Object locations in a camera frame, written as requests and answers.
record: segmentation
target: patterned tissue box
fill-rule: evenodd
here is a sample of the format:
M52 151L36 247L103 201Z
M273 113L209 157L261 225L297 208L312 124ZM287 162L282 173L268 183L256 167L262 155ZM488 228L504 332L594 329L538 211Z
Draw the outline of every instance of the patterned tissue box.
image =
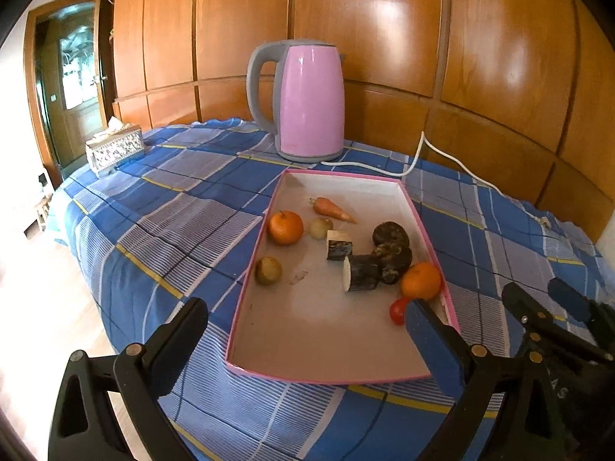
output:
M85 143L85 155L97 177L109 175L118 164L141 157L145 152L138 124L127 123L94 135Z

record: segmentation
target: blue plaid bedsheet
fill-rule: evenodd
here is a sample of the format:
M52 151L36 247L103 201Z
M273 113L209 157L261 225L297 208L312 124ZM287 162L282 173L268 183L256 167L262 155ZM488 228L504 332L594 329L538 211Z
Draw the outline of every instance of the blue plaid bedsheet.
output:
M240 377L223 362L231 320L263 215L290 164L270 135L239 119L145 133L146 155L97 179L83 167L53 197L48 231L67 244L115 349L143 342L191 296L210 324L164 411L198 459L411 460L453 401L432 379L315 386ZM411 157L346 141L339 157L394 172ZM339 167L370 174L369 170ZM512 355L522 328L503 308L515 281L559 324L588 331L546 295L561 277L599 301L615 275L583 232L472 178L420 161L404 178L444 270L468 343ZM523 211L545 216L550 228ZM499 406L494 396L466 459L477 458Z

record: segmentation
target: carrot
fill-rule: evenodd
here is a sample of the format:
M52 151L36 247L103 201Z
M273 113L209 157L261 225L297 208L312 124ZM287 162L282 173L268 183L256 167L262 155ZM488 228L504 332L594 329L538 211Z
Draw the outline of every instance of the carrot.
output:
M330 216L352 224L357 223L357 221L348 215L347 212L326 197L317 197L316 199L310 198L309 203L314 207L314 211L320 215Z

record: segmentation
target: gray kettle handle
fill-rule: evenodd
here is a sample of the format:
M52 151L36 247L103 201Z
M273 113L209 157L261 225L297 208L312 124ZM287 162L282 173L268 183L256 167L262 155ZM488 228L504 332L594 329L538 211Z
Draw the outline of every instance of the gray kettle handle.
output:
M254 116L254 121L256 121L259 127L273 135L278 134L278 128L275 123L267 119L267 116L261 111L260 103L258 102L258 84L264 63L278 63L281 61L287 47L288 45L281 41L274 41L273 43L266 43L258 46L252 53L252 57L250 57L248 75L245 81L246 93L248 94L248 106L250 107L252 116Z

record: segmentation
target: orange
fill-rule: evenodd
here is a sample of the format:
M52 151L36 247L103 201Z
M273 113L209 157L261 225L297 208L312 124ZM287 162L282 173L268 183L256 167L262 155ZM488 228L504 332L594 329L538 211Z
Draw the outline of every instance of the orange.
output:
M278 211L269 220L269 235L276 244L295 244L303 235L303 221L293 211Z
M414 300L430 300L438 295L442 286L442 275L438 268L429 262L413 265L403 275L399 284L402 295Z

